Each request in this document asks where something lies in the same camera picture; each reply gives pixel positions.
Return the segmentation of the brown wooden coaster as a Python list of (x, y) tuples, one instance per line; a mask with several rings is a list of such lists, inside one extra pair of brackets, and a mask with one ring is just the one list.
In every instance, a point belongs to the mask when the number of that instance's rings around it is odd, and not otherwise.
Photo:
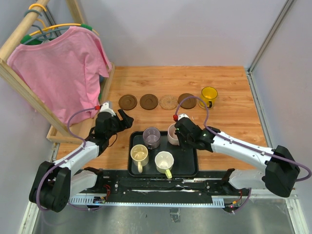
[(189, 94), (189, 93), (183, 93), (179, 96), (178, 98), (178, 103), (180, 104), (185, 98), (189, 99), (185, 100), (180, 107), (184, 108), (184, 109), (192, 109), (196, 106), (197, 104), (197, 100), (196, 98), (194, 98), (193, 94)]
[(158, 98), (153, 94), (145, 94), (140, 99), (140, 105), (145, 110), (153, 110), (158, 106)]
[(123, 95), (119, 99), (118, 104), (122, 110), (132, 110), (137, 105), (137, 98), (130, 94)]

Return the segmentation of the cream yellow mug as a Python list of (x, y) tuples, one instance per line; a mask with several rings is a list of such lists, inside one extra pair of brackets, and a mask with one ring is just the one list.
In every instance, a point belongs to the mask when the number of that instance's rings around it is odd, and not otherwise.
[(145, 145), (138, 144), (131, 148), (130, 156), (137, 167), (139, 173), (143, 172), (143, 167), (149, 162), (149, 152)]

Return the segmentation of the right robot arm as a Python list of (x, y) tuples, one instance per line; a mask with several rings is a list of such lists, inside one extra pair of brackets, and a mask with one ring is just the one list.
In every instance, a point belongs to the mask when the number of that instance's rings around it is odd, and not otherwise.
[(258, 169), (253, 173), (233, 170), (229, 178), (221, 182), (221, 190), (226, 195), (242, 188), (265, 187), (277, 196), (289, 197), (300, 173), (298, 163), (284, 146), (272, 149), (250, 144), (214, 127), (201, 129), (185, 116), (175, 117), (175, 134), (183, 149), (225, 154)]

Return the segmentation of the woven rattan coaster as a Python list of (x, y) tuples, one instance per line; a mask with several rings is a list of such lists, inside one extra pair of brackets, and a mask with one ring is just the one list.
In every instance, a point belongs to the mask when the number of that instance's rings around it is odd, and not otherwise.
[(205, 109), (206, 108), (205, 106), (207, 106), (208, 110), (210, 110), (214, 107), (215, 100), (212, 100), (212, 99), (203, 100), (203, 101), (199, 100), (198, 105), (199, 105), (199, 107), (201, 107), (203, 109)]
[(177, 106), (178, 102), (176, 97), (172, 95), (165, 95), (160, 98), (159, 104), (161, 108), (165, 110), (172, 110)]

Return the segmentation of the pink mug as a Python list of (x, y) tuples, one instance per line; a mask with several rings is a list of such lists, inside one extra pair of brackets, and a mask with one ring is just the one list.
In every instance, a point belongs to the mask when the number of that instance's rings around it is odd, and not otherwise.
[(175, 131), (176, 131), (175, 125), (171, 124), (167, 131), (167, 139), (170, 144), (174, 146), (178, 146), (179, 140), (178, 140), (177, 135), (175, 134)]

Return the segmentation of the purple cup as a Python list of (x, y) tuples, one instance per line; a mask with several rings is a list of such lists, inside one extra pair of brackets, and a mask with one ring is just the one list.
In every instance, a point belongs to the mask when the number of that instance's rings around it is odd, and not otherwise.
[(160, 131), (156, 127), (149, 127), (143, 132), (144, 145), (148, 150), (156, 149), (160, 145)]

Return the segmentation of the white mug yellow handle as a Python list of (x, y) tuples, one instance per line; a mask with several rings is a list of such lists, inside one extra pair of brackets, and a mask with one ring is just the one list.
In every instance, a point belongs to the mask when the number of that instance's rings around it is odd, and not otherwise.
[(165, 174), (168, 179), (173, 178), (171, 169), (174, 165), (174, 157), (170, 152), (159, 152), (155, 157), (155, 165), (159, 173)]

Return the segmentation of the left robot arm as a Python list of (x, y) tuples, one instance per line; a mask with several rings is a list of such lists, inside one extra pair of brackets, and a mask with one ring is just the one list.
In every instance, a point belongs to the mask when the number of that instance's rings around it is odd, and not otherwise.
[(112, 136), (132, 127), (134, 118), (122, 109), (100, 111), (96, 123), (82, 144), (67, 156), (55, 161), (44, 161), (39, 165), (29, 201), (42, 211), (62, 211), (71, 197), (90, 189), (99, 193), (105, 187), (103, 172), (82, 167), (100, 156), (108, 147)]

